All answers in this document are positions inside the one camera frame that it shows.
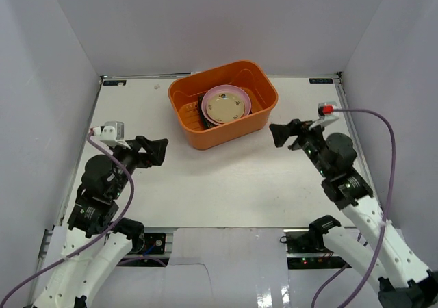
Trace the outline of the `black floral square plate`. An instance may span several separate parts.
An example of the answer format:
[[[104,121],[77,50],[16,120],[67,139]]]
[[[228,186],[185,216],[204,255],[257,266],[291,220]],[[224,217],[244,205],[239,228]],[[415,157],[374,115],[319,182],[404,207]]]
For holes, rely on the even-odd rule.
[[[199,117],[200,117],[200,120],[201,120],[201,124],[202,124],[202,127],[203,127],[203,129],[204,130],[207,130],[207,129],[211,129],[212,127],[214,127],[214,124],[213,123],[211,123],[211,122],[209,122],[207,119],[206,119],[206,117],[205,117],[205,115],[204,115],[204,113],[203,113],[203,111],[202,111],[202,100],[203,100],[203,97],[204,97],[204,95],[203,94],[201,94],[199,97],[198,97],[198,115],[199,115]]]

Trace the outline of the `beige floral round plate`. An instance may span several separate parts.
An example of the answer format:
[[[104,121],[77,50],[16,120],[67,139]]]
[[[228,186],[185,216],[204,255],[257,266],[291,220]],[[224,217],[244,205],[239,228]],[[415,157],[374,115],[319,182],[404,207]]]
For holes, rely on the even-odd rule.
[[[224,124],[241,118],[246,112],[246,106],[239,96],[220,93],[207,101],[206,112],[213,121]]]

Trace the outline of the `pink round plate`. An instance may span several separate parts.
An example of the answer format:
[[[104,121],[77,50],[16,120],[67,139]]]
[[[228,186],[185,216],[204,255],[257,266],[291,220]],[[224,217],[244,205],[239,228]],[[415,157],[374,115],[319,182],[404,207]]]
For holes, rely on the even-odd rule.
[[[243,102],[245,103],[245,106],[246,106],[246,112],[241,118],[250,114],[252,103],[251,103],[250,97],[245,93],[245,91],[243,91],[241,88],[239,88],[237,86],[233,86],[233,85],[220,85],[220,86],[216,86],[216,87],[213,87],[212,89],[208,90],[206,92],[206,94],[204,95],[203,100],[202,100],[202,111],[203,111],[206,119],[209,122],[211,122],[215,125],[223,125],[223,124],[216,123],[215,121],[213,121],[210,117],[208,117],[207,112],[206,112],[207,101],[210,98],[212,98],[214,95],[220,94],[220,93],[229,93],[229,94],[234,94],[236,96],[239,96],[239,98],[241,98],[241,100],[243,100]]]

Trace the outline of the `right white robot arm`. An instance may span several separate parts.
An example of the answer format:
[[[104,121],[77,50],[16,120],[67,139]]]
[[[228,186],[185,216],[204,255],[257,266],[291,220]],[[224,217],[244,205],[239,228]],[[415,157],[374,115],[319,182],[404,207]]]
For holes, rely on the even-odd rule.
[[[323,180],[324,193],[345,215],[364,240],[363,246],[350,238],[340,222],[330,215],[309,225],[310,247],[338,254],[373,288],[382,307],[431,307],[437,302],[437,272],[431,270],[408,247],[374,198],[371,187],[355,170],[357,158],[350,137],[332,133],[313,121],[292,120],[269,126],[277,147],[295,137],[289,150],[301,150]]]

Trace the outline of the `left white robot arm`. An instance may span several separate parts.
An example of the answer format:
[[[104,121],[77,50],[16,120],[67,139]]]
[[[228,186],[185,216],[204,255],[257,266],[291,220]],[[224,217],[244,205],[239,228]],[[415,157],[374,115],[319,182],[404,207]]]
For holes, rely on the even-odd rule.
[[[62,262],[32,307],[91,307],[97,292],[128,253],[144,246],[144,225],[116,203],[138,168],[161,166],[168,139],[108,141],[109,149],[85,164],[68,218]]]

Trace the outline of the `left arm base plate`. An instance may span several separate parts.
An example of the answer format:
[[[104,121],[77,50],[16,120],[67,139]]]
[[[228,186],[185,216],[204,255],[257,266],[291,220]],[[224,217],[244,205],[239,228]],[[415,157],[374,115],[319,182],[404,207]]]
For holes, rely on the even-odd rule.
[[[124,257],[118,266],[121,267],[166,267],[165,258],[166,234],[145,232],[134,246],[134,249]]]

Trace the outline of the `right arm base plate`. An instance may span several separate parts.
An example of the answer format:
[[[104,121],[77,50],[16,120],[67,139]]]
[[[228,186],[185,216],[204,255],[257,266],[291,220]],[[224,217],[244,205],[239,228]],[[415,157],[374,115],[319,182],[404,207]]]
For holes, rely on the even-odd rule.
[[[346,264],[308,229],[286,231],[279,242],[286,247],[289,270],[340,269]]]

